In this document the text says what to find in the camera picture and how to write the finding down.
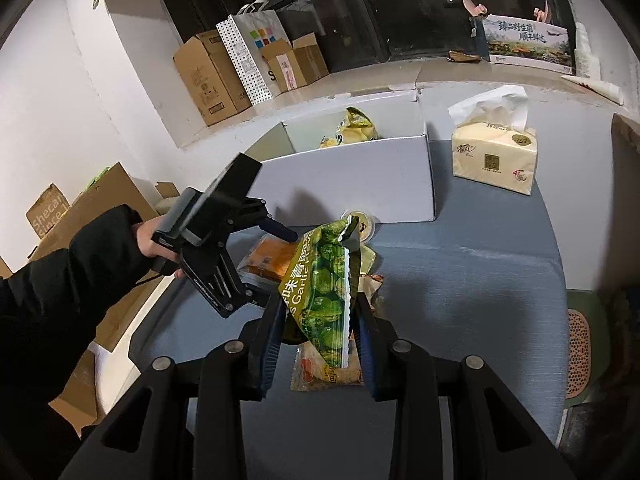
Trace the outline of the person's left hand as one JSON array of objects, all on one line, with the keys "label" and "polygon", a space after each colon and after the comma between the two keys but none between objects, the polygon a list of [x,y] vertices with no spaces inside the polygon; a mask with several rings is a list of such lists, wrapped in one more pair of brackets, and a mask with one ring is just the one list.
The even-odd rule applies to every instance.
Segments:
[{"label": "person's left hand", "polygon": [[154,240],[152,240],[152,235],[162,223],[163,218],[163,216],[157,216],[145,222],[136,223],[132,226],[132,232],[134,232],[134,238],[137,241],[140,252],[146,258],[160,257],[170,260],[173,263],[178,263],[179,257],[175,252],[156,244]]}]

